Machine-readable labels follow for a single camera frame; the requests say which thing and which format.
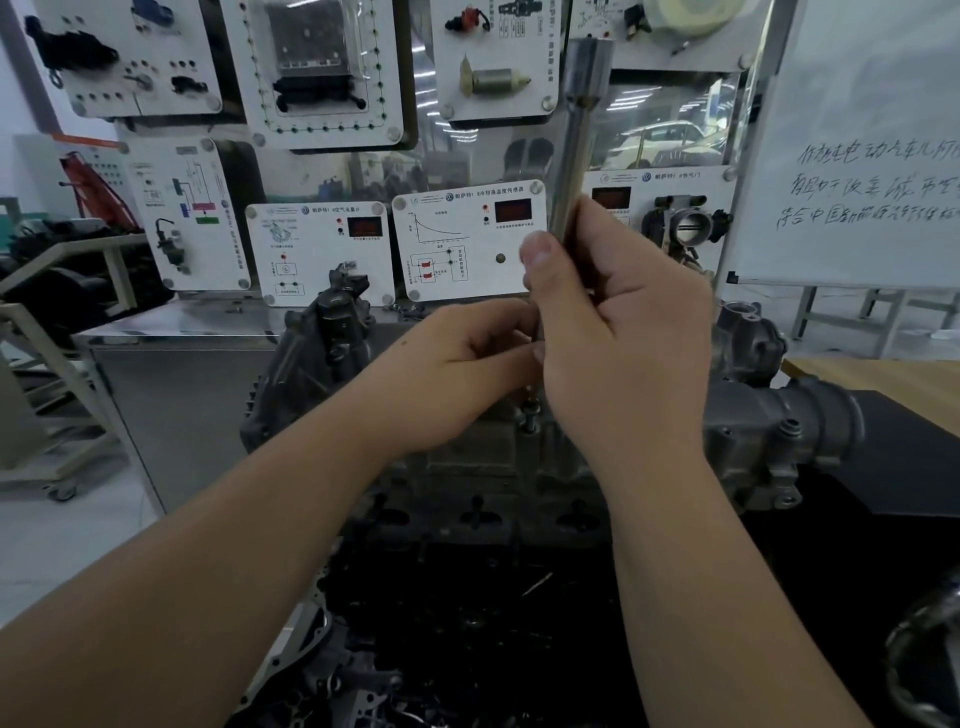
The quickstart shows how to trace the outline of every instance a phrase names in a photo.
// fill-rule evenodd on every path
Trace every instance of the wooden table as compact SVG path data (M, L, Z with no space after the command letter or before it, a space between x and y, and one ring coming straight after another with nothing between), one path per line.
M851 390L879 392L960 437L960 361L790 357L788 376L815 375Z

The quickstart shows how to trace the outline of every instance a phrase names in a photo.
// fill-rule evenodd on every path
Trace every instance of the wheel caster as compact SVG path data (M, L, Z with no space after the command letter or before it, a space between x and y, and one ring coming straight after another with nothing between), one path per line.
M65 503L72 500L77 494L77 486L71 485L63 488L53 488L47 491L47 497L57 503Z

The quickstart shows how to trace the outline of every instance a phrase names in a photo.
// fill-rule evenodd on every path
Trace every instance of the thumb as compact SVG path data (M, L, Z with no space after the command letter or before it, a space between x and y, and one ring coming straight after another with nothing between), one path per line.
M582 342L603 326L573 260L549 232L531 232L520 245L524 282L540 310L547 342Z
M517 389L537 384L543 376L533 344L523 344L458 366L468 368L470 398L477 400L478 412Z

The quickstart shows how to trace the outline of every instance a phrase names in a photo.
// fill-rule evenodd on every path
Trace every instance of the whiteboard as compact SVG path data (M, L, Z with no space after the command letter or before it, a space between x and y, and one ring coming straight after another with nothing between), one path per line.
M957 38L955 0L801 0L725 272L738 282L960 288Z

